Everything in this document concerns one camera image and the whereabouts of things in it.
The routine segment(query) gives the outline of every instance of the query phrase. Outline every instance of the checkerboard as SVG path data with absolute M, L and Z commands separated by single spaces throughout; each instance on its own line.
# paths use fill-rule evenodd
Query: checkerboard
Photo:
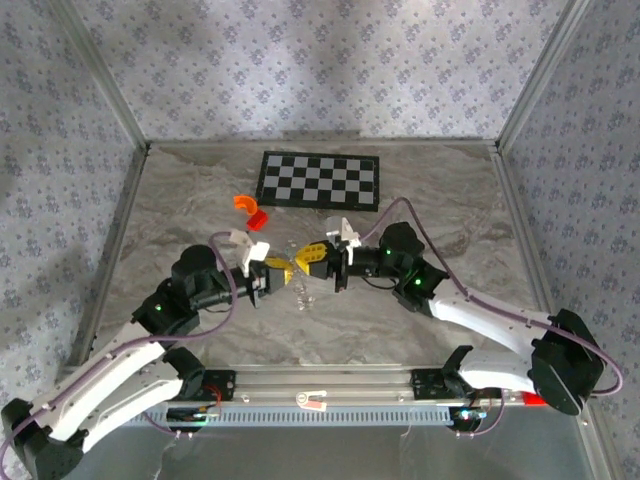
M 265 152 L 259 205 L 378 211 L 379 158 Z

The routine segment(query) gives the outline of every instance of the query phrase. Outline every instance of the white clip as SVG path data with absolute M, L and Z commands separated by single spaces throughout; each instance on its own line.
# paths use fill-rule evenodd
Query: white clip
M 311 397 L 326 397 L 326 390 L 317 390 L 315 392 L 300 392 L 296 395 L 296 403 L 303 410 L 312 410 L 314 412 L 326 412 L 327 403 L 318 400 L 312 400 Z
M 261 262 L 269 253 L 269 244 L 267 242 L 254 243 L 247 232 L 241 230 L 232 229 L 229 241 L 238 245 L 236 248 L 236 260 L 245 278 L 249 276 L 249 262 L 251 260 Z
M 337 246 L 337 237 L 340 242 L 347 242 L 347 254 L 349 255 L 349 265 L 353 265 L 353 249 L 362 245 L 360 242 L 360 234 L 354 232 L 351 228 L 349 220 L 345 217 L 329 217 L 327 218 L 327 237 L 333 246 Z

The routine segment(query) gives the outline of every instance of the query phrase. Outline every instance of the patterned wallpaper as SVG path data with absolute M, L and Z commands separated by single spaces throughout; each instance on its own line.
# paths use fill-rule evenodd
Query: patterned wallpaper
M 567 0 L 75 0 L 149 139 L 496 138 Z
M 51 388 L 69 355 L 133 148 L 46 1 L 5 0 L 0 18 L 4 406 Z
M 556 304 L 624 366 L 602 405 L 640 479 L 640 3 L 594 3 L 509 161 Z

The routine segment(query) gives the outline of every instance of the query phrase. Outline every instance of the orange object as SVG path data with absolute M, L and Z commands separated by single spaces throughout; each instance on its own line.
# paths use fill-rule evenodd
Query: orange object
M 251 218 L 247 221 L 247 228 L 249 230 L 257 232 L 262 227 L 264 227 L 264 224 L 267 223 L 267 220 L 269 220 L 267 214 L 258 208 L 257 212 L 252 215 Z
M 233 197 L 233 206 L 236 208 L 244 208 L 247 215 L 255 215 L 258 212 L 258 202 L 249 195 L 237 195 Z
M 542 407 L 547 403 L 535 393 L 522 392 L 522 400 L 527 407 Z

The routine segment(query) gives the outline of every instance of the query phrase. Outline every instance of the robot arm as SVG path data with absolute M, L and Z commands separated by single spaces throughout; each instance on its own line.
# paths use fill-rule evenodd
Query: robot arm
M 327 236 L 329 240 L 310 244 L 296 254 L 296 263 L 308 275 L 334 278 L 336 292 L 346 289 L 352 276 L 394 278 L 393 295 L 409 311 L 464 326 L 510 350 L 459 347 L 442 375 L 427 378 L 444 381 L 455 397 L 469 397 L 490 387 L 519 390 L 536 393 L 566 414 L 580 413 L 602 375 L 603 362 L 579 344 L 543 328 L 557 327 L 597 346 L 578 315 L 568 310 L 555 316 L 528 311 L 468 287 L 461 291 L 447 272 L 424 260 L 425 246 L 407 222 L 389 225 L 378 248 L 361 246 L 346 219 L 329 219 Z M 470 301 L 471 297 L 478 302 Z M 535 325 L 514 322 L 503 312 L 535 320 Z M 424 393 L 425 385 L 418 377 L 414 391 Z
M 246 233 L 233 232 L 232 241 L 238 245 L 240 265 L 231 269 L 238 297 L 249 297 L 258 307 L 262 297 L 289 282 L 292 266 L 266 258 L 268 244 L 253 243 Z M 200 361 L 184 347 L 172 348 L 174 341 L 152 337 L 187 335 L 200 323 L 199 309 L 225 303 L 231 303 L 231 287 L 212 250 L 189 247 L 172 266 L 171 277 L 101 351 L 51 392 L 32 402 L 9 402 L 2 409 L 6 432 L 40 412 L 12 442 L 32 477 L 63 478 L 118 426 L 158 403 L 199 391 L 205 373 Z M 128 345 L 145 337 L 151 341 Z

